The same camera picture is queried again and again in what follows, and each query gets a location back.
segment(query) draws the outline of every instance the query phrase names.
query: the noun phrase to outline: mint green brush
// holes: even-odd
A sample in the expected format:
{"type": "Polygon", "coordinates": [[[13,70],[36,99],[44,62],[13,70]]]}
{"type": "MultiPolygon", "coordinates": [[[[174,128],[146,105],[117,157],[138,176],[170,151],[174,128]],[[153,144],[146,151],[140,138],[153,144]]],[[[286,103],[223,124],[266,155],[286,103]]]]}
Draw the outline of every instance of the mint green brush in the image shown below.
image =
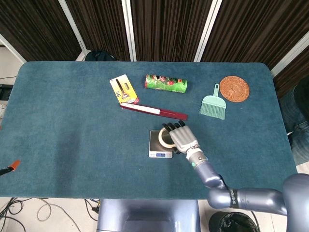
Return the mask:
{"type": "Polygon", "coordinates": [[[222,98],[218,97],[219,84],[215,84],[213,95],[204,97],[201,109],[199,111],[202,115],[225,119],[226,103],[222,98]]]}

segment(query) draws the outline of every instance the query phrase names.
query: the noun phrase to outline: brown curtain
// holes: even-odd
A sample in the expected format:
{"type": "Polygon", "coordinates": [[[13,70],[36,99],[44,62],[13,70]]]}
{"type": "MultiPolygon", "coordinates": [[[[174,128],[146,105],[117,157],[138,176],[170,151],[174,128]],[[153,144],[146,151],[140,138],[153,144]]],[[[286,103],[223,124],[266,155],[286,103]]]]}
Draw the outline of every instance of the brown curtain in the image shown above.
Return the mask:
{"type": "Polygon", "coordinates": [[[1,0],[0,33],[26,61],[76,60],[78,41],[58,0],[1,0]]]}
{"type": "Polygon", "coordinates": [[[193,61],[211,0],[131,0],[137,61],[193,61]]]}
{"type": "Polygon", "coordinates": [[[121,0],[66,1],[87,49],[130,61],[121,0]]]}
{"type": "Polygon", "coordinates": [[[306,76],[309,76],[309,46],[275,76],[278,97],[281,98],[306,76]]]}
{"type": "Polygon", "coordinates": [[[223,0],[202,61],[272,69],[308,31],[308,0],[223,0]]]}

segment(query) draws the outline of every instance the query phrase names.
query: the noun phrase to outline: round coaster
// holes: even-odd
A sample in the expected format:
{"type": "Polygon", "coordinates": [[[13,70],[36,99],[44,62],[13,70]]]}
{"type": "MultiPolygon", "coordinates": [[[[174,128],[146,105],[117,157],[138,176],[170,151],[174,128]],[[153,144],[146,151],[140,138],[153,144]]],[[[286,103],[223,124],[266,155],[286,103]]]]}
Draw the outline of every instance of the round coaster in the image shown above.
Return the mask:
{"type": "Polygon", "coordinates": [[[238,76],[227,76],[220,82],[220,92],[231,102],[242,102],[249,96],[249,86],[238,76]]]}

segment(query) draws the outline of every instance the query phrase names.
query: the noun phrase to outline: green can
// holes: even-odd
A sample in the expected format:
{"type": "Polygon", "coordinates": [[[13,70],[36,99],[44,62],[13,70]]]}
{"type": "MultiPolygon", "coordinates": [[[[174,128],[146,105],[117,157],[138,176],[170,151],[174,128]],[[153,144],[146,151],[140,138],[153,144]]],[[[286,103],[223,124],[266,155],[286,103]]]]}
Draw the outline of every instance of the green can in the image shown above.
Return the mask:
{"type": "Polygon", "coordinates": [[[187,90],[187,81],[166,76],[147,74],[145,88],[185,93],[187,90]]]}

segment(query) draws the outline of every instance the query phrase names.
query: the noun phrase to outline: yellow package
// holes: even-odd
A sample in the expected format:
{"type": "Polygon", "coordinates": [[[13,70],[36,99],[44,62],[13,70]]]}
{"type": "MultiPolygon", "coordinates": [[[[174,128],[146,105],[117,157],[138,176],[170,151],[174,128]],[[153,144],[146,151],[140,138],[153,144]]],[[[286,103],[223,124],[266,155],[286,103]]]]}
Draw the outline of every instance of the yellow package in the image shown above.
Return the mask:
{"type": "Polygon", "coordinates": [[[126,75],[116,77],[110,80],[110,83],[119,103],[127,102],[136,104],[140,101],[126,75]]]}

